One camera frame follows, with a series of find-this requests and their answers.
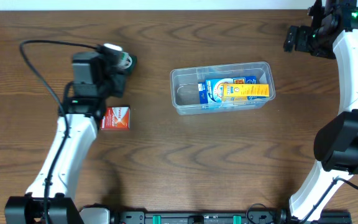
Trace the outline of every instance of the yellow box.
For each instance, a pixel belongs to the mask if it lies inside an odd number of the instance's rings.
[[[269,96],[269,84],[223,84],[222,101],[247,100],[248,96]]]

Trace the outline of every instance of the white wall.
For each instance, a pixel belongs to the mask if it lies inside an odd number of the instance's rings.
[[[313,4],[314,0],[0,0],[0,10],[307,9]]]

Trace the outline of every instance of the green tape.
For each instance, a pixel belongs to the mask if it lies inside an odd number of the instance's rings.
[[[233,215],[233,224],[241,224],[241,216]]]
[[[153,215],[153,224],[161,224],[161,216]]]

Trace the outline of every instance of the clear plastic bin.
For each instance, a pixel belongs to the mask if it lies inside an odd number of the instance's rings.
[[[199,83],[207,79],[248,76],[256,76],[258,84],[268,84],[269,97],[235,103],[200,104]],[[275,94],[272,71],[266,62],[181,68],[171,72],[172,104],[180,115],[257,109],[274,99]]]

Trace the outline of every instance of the wood grain surface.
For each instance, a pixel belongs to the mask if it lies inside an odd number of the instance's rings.
[[[339,107],[335,60],[283,51],[306,11],[0,12],[0,223],[23,195],[53,141],[57,106],[19,55],[19,42],[111,42],[138,56],[122,99],[130,131],[101,131],[83,164],[77,207],[95,202],[147,210],[246,210],[285,206],[312,168],[313,140]],[[84,49],[38,44],[31,61],[62,95],[71,56]],[[266,61],[276,98],[259,110],[180,116],[174,68]],[[352,181],[358,184],[358,176]],[[343,186],[326,208],[358,223],[358,191]]]

